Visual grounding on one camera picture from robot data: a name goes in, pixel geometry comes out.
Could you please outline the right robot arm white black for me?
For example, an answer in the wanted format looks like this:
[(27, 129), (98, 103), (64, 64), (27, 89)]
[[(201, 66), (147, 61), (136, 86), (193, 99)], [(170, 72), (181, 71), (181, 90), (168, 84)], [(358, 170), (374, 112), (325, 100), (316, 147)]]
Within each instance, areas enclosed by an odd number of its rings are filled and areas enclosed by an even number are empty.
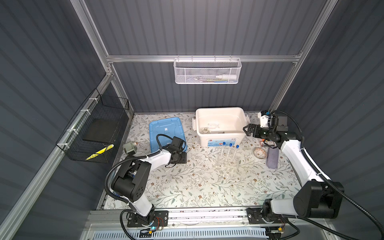
[(301, 184), (300, 190), (291, 199), (265, 200), (260, 213), (263, 220), (272, 223), (282, 215), (295, 218), (336, 218), (343, 200), (343, 185), (334, 182), (332, 188), (327, 184), (330, 178), (308, 155), (304, 148), (304, 137), (287, 130), (278, 130), (279, 116), (263, 111), (258, 113), (258, 119), (258, 124), (248, 124), (243, 131), (249, 137), (275, 143), (287, 156)]

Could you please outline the blue plastic bin lid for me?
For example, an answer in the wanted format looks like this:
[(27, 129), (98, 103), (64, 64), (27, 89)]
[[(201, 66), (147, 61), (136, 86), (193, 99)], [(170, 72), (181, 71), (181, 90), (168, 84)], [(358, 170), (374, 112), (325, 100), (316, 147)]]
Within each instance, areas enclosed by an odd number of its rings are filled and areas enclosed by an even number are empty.
[(181, 119), (177, 117), (151, 122), (149, 124), (149, 134), (152, 153), (159, 150), (159, 144), (156, 140), (158, 134), (167, 135), (170, 138), (177, 137), (185, 142), (187, 141)]

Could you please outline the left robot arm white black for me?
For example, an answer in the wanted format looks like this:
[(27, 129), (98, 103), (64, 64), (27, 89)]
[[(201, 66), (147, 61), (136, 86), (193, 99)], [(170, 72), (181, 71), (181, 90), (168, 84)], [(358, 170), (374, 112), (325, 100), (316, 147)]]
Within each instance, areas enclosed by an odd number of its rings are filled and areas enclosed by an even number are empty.
[(108, 172), (104, 189), (111, 198), (126, 203), (135, 214), (151, 218), (154, 205), (145, 196), (150, 173), (159, 167), (174, 167), (187, 160), (187, 143), (178, 137), (156, 136), (159, 150), (145, 156), (128, 156)]

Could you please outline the white plastic storage bin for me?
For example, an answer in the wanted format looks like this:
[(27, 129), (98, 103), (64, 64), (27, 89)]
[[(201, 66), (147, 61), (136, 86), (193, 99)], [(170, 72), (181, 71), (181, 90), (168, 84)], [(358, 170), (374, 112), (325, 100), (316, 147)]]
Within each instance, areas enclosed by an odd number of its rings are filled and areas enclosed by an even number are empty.
[[(200, 108), (193, 118), (193, 130), (197, 132), (202, 147), (221, 147), (230, 143), (240, 145), (246, 134), (243, 127), (250, 123), (250, 118), (239, 107)], [(209, 134), (202, 134), (202, 128), (208, 124), (220, 124), (219, 129), (209, 129)]]

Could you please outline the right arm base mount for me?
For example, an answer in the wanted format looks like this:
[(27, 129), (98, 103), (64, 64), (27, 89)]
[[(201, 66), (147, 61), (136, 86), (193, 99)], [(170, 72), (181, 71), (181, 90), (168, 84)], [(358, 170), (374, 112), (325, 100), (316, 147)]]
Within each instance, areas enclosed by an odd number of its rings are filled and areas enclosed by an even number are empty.
[(263, 208), (246, 208), (247, 218), (250, 224), (277, 224), (283, 223), (280, 216), (264, 212)]

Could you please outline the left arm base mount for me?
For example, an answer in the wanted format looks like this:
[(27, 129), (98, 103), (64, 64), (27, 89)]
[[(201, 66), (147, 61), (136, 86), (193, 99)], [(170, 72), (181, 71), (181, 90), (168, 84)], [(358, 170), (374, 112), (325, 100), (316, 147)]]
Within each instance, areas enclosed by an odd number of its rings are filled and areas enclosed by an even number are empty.
[(127, 216), (127, 227), (166, 227), (168, 225), (169, 211), (154, 210), (146, 217), (139, 214), (129, 213)]

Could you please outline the clear plastic test tube rack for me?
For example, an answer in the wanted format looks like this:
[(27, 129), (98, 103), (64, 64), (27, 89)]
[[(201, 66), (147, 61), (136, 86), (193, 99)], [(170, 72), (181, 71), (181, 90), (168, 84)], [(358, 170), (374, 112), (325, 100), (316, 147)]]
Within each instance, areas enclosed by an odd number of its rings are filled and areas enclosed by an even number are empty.
[(231, 171), (237, 171), (239, 169), (239, 157), (238, 151), (239, 145), (222, 146), (216, 157), (214, 163), (214, 169), (219, 172), (219, 175), (223, 178), (228, 178)]

